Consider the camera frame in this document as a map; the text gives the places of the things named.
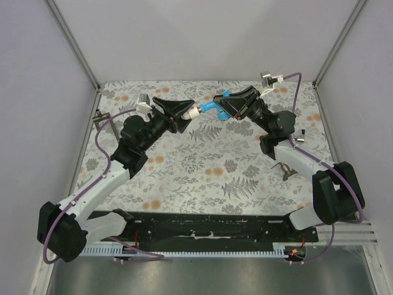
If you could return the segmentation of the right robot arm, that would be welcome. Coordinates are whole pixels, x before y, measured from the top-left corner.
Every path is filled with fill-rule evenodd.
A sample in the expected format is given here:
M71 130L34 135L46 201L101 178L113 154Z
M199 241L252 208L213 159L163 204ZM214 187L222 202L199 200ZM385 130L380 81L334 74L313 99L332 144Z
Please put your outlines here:
M306 228L346 222L355 213L364 218L365 200L353 166L347 162L327 163L295 144L294 113L271 112L253 86L238 93L216 95L213 101L231 118L248 118L266 131L260 137L262 152L311 181L312 204L289 213L290 221L281 226L285 240L295 242Z

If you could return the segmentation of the blue plastic faucet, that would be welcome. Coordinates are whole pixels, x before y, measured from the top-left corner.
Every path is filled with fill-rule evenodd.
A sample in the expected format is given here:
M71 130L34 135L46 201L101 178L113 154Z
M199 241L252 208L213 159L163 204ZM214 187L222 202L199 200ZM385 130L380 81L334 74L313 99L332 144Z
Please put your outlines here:
M201 104L199 107L197 107L198 112L201 113L206 113L209 110L215 109L217 111L217 118L220 121L226 121L230 118L230 115L225 112L218 104L216 104L214 101L210 101L205 104Z

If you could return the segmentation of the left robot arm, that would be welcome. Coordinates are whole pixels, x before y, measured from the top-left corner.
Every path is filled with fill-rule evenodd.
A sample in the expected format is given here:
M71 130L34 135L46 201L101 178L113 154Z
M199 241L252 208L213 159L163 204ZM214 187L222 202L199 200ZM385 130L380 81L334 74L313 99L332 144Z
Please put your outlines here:
M77 192L54 204L46 202L39 211L37 240L42 243L46 264L74 260L89 243L109 237L129 241L134 237L134 218L116 209L100 218L90 215L114 190L133 178L148 160L147 150L165 133L182 133L191 122L187 114L193 100L169 101L154 97L145 120L134 109L126 111L117 149L105 154L102 172Z

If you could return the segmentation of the white plastic elbow fitting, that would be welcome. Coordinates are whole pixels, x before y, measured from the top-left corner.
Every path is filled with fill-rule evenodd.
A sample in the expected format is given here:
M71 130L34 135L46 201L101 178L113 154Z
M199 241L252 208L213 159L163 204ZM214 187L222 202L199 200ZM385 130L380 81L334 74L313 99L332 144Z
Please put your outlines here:
M181 117L184 120L193 120L199 117L201 114L201 109L198 106L194 106L187 110Z

